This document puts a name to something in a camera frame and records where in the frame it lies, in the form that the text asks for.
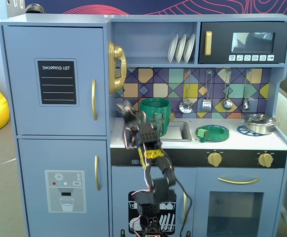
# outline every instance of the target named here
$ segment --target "gold telephone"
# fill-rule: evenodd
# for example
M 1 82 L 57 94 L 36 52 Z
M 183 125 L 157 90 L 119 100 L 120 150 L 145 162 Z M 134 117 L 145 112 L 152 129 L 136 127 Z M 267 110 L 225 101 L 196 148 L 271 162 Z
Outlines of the gold telephone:
M 116 76 L 116 60 L 120 60 L 120 77 Z M 127 62 L 123 49 L 111 41 L 108 42 L 108 73 L 109 73 L 109 92 L 113 94 L 122 88 L 127 75 Z

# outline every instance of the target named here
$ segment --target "toy kitchen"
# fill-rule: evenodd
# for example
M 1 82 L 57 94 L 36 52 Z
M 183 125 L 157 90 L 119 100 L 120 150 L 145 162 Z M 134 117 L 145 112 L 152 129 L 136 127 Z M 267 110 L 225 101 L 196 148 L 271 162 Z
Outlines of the toy kitchen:
M 152 117 L 186 190 L 177 183 L 160 204 L 163 233 L 276 236 L 287 16 L 25 14 L 0 22 L 0 41 L 29 237 L 143 230 L 132 193 L 145 189 L 144 170 L 116 106 L 125 101 L 161 105 Z

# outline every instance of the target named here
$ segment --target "colorful tile backsplash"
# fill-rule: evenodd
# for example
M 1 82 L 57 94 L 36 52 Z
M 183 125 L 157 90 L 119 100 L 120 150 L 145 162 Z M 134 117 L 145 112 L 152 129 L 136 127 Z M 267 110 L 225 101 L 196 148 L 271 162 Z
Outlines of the colorful tile backsplash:
M 237 119 L 244 114 L 264 113 L 268 96 L 269 81 L 271 76 L 270 68 L 252 69 L 246 80 L 246 69 L 232 68 L 231 79 L 226 75 L 225 68 L 211 68 L 212 87 L 210 88 L 210 75 L 207 76 L 207 87 L 209 98 L 212 100 L 212 111 L 203 112 L 202 103 L 207 97 L 206 70 L 190 69 L 191 76 L 184 73 L 184 68 L 129 68 L 123 88 L 115 92 L 117 101 L 128 100 L 134 107 L 139 109 L 139 103 L 145 98 L 165 98 L 172 103 L 171 110 L 177 118 L 229 118 Z M 229 98 L 233 102 L 231 110 L 226 111 L 222 107 L 225 98 L 225 80 L 230 82 Z M 246 89 L 250 109 L 242 111 L 242 104 Z M 183 114 L 179 110 L 179 103 L 187 97 L 193 104 L 193 111 Z

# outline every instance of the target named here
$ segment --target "cabinet door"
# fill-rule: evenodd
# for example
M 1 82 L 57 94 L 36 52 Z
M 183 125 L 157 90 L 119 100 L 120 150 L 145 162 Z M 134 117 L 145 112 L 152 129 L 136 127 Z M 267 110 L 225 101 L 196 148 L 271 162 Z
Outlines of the cabinet door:
M 108 236 L 106 141 L 21 139 L 19 150 L 31 237 Z
M 283 169 L 198 168 L 195 236 L 272 236 L 282 178 Z
M 187 194 L 194 200 L 196 168 L 175 169 L 178 180 L 182 183 Z M 151 169 L 153 178 L 162 177 L 157 167 Z M 146 189 L 144 183 L 144 170 L 142 167 L 112 167 L 112 208 L 113 208 L 113 236 L 120 236 L 120 230 L 124 229 L 127 237 L 135 236 L 133 222 L 139 216 L 137 204 L 131 194 L 134 191 Z M 159 222 L 162 231 L 170 236 L 179 237 L 184 219 L 184 195 L 178 184 L 174 186 L 176 202 L 160 204 Z M 145 224 L 143 219 L 138 220 L 134 229 L 141 230 L 140 223 Z M 188 214 L 183 236 L 187 231 L 192 232 L 193 206 Z
M 4 26 L 4 38 L 18 134 L 106 135 L 102 28 Z

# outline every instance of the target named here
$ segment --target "oven handle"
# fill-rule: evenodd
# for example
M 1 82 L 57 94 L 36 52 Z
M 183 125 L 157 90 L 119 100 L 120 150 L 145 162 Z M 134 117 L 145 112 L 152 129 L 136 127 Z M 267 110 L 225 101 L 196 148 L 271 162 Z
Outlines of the oven handle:
M 251 179 L 251 180 L 248 180 L 248 181 L 233 181 L 233 180 L 226 179 L 226 178 L 218 178 L 218 180 L 220 180 L 222 182 L 226 182 L 228 184 L 254 184 L 257 181 L 259 181 L 260 179 L 259 178 L 255 178 L 255 179 Z

